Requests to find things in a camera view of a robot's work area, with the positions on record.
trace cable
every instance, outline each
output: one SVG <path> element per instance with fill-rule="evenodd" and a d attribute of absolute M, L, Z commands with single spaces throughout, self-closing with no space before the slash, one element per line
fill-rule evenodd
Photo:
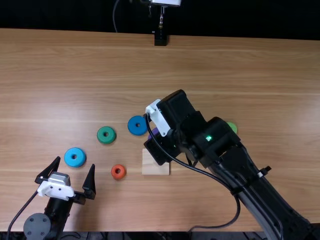
<path fill-rule="evenodd" d="M 264 240 L 258 233 L 256 233 L 255 231 L 252 232 L 254 235 L 256 235 L 259 239 Z"/>
<path fill-rule="evenodd" d="M 11 232 L 11 228 L 14 225 L 15 221 L 18 219 L 18 217 L 20 216 L 20 214 L 26 209 L 26 207 L 31 203 L 31 201 L 35 198 L 35 196 L 38 194 L 38 189 L 34 192 L 34 194 L 32 194 L 32 196 L 29 198 L 28 201 L 26 201 L 26 203 L 23 205 L 23 207 L 18 211 L 18 213 L 14 216 L 14 218 L 12 219 L 12 221 L 9 224 L 8 227 L 8 231 L 6 233 L 6 240 L 9 240 L 9 235 Z"/>
<path fill-rule="evenodd" d="M 203 174 L 203 175 L 206 175 L 214 180 L 216 180 L 218 183 L 222 184 L 224 187 L 226 187 L 230 192 L 232 192 L 232 189 L 231 187 L 225 182 L 223 181 L 221 178 L 207 172 L 207 171 L 203 171 L 199 168 L 196 168 L 194 166 L 189 166 L 187 163 L 183 162 L 183 161 L 180 161 L 179 159 L 171 156 L 161 145 L 160 143 L 156 140 L 156 137 L 155 135 L 153 134 L 153 132 L 151 131 L 150 129 L 150 125 L 149 125 L 149 114 L 146 113 L 144 115 L 144 118 L 145 118 L 145 124 L 146 124 L 146 129 L 148 130 L 151 138 L 153 139 L 153 141 L 155 142 L 156 146 L 165 154 L 167 155 L 170 159 L 172 159 L 173 161 L 175 161 L 176 163 L 188 168 L 188 169 L 191 169 L 197 173 L 200 173 L 200 174 Z M 217 226 L 201 226 L 201 225 L 196 225 L 196 226 L 193 226 L 192 228 L 190 228 L 189 232 L 192 232 L 192 230 L 194 229 L 221 229 L 221 228 L 225 228 L 225 227 L 228 227 L 230 226 L 231 224 L 233 224 L 239 217 L 240 215 L 240 210 L 241 210 L 241 206 L 240 206 L 240 201 L 239 201 L 239 198 L 237 195 L 233 195 L 234 199 L 235 199 L 235 203 L 236 203 L 236 213 L 233 217 L 233 219 L 231 219 L 229 222 L 225 223 L 225 224 L 221 224 L 221 225 L 217 225 Z"/>
<path fill-rule="evenodd" d="M 120 0 L 115 0 L 115 3 L 113 5 L 113 10 L 112 10 L 113 27 L 114 27 L 114 30 L 115 30 L 116 33 L 118 32 L 118 30 L 117 30 L 117 26 L 116 26 L 115 13 L 116 13 L 116 9 L 117 9 L 117 6 L 118 6 L 119 2 L 120 2 Z"/>
<path fill-rule="evenodd" d="M 74 234 L 77 234 L 77 236 L 72 235 L 72 234 L 68 234 L 68 235 L 62 236 L 60 239 L 64 239 L 64 238 L 66 238 L 66 237 L 74 237 L 74 238 L 76 238 L 76 239 L 80 239 L 80 238 L 81 238 L 81 235 L 80 235 L 78 232 L 73 231 L 73 233 L 74 233 Z"/>
<path fill-rule="evenodd" d="M 248 235 L 247 235 L 244 231 L 243 231 L 242 233 L 243 233 L 244 237 L 245 237 L 247 240 L 250 240 L 250 238 L 248 237 Z"/>

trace black wall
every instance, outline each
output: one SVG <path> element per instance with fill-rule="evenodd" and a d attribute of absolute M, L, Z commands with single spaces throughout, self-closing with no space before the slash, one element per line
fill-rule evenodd
<path fill-rule="evenodd" d="M 115 0 L 1 0 L 0 27 L 114 32 Z M 120 0 L 119 32 L 151 33 L 158 16 L 140 0 Z M 320 39 L 320 1 L 182 0 L 168 8 L 171 35 Z"/>

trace orange ring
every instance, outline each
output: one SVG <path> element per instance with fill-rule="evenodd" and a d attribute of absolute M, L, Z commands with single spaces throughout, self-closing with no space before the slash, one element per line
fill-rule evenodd
<path fill-rule="evenodd" d="M 126 169 L 124 166 L 117 164 L 111 168 L 111 175 L 114 179 L 120 180 L 123 179 L 126 175 Z"/>

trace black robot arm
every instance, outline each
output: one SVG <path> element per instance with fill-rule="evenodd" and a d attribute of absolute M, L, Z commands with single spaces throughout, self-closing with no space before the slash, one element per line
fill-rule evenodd
<path fill-rule="evenodd" d="M 258 169 L 229 125 L 205 121 L 179 90 L 146 108 L 155 140 L 172 157 L 185 153 L 190 165 L 200 162 L 221 178 L 252 213 L 270 240 L 320 240 L 319 228 L 297 213 L 267 181 L 269 166 Z M 144 143 L 159 165 L 171 162 L 154 139 Z"/>
<path fill-rule="evenodd" d="M 84 192 L 78 192 L 71 188 L 67 174 L 57 172 L 59 163 L 60 157 L 57 157 L 35 179 L 40 184 L 38 193 L 50 198 L 44 213 L 35 213 L 25 221 L 23 232 L 28 240 L 59 240 L 73 203 L 84 205 L 86 199 L 94 200 L 96 197 L 94 164 L 82 186 Z"/>

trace blue ring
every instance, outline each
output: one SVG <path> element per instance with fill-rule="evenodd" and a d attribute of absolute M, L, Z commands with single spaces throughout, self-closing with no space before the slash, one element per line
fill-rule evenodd
<path fill-rule="evenodd" d="M 85 152 L 77 147 L 70 148 L 64 154 L 64 162 L 68 166 L 74 168 L 81 167 L 85 163 L 86 159 L 87 157 Z"/>
<path fill-rule="evenodd" d="M 128 122 L 128 130 L 136 136 L 141 136 L 147 132 L 146 120 L 142 116 L 133 116 Z"/>

